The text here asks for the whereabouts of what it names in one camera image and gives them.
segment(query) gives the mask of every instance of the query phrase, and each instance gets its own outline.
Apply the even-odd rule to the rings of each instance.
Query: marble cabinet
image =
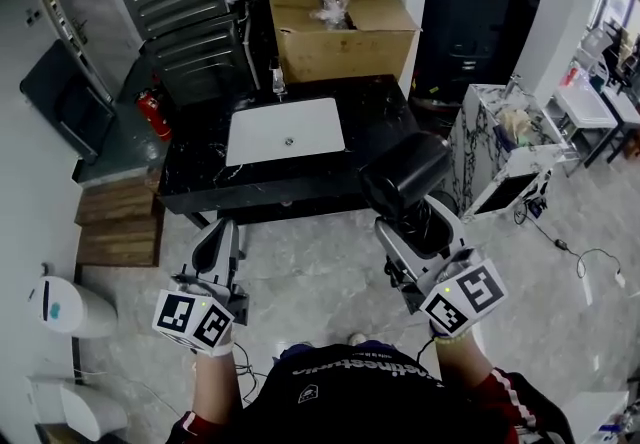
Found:
[[[504,86],[471,85],[449,136],[453,149],[445,191],[453,196],[462,221],[513,210],[522,196],[540,186],[566,149],[562,136],[533,96],[515,87],[506,100]],[[506,140],[499,115],[527,113],[528,145]]]

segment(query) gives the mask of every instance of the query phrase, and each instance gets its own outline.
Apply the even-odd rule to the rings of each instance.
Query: white cylindrical bin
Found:
[[[118,324],[116,310],[95,293],[60,277],[42,277],[32,304],[51,330],[73,337],[106,337]]]
[[[60,396],[67,424],[93,442],[128,424],[122,406],[95,389],[63,384]]]

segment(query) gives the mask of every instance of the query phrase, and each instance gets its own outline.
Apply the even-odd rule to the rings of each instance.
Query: faucet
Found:
[[[287,86],[284,83],[282,66],[280,65],[280,60],[277,57],[271,60],[271,66],[269,67],[269,69],[271,70],[271,73],[273,75],[271,89],[273,90],[273,93],[278,96],[280,102],[282,102],[282,97],[287,93]]]
[[[521,79],[522,76],[516,74],[515,72],[511,75],[511,78],[509,78],[509,83],[507,83],[507,86],[502,91],[502,99],[507,99],[511,95],[513,89],[516,88],[516,86],[519,86],[518,82]]]

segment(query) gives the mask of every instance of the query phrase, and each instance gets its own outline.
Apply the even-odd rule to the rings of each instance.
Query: shoe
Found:
[[[359,344],[366,343],[366,342],[367,342],[367,336],[365,336],[364,334],[361,334],[360,332],[356,332],[355,334],[351,334],[349,336],[349,340],[347,341],[347,344],[349,346],[357,346]]]

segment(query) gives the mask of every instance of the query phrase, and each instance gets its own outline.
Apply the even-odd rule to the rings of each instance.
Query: wooden board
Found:
[[[150,217],[155,199],[153,183],[147,177],[138,177],[87,188],[80,199],[76,223],[84,227],[107,220]]]
[[[76,262],[93,266],[157,266],[162,213],[82,228]]]

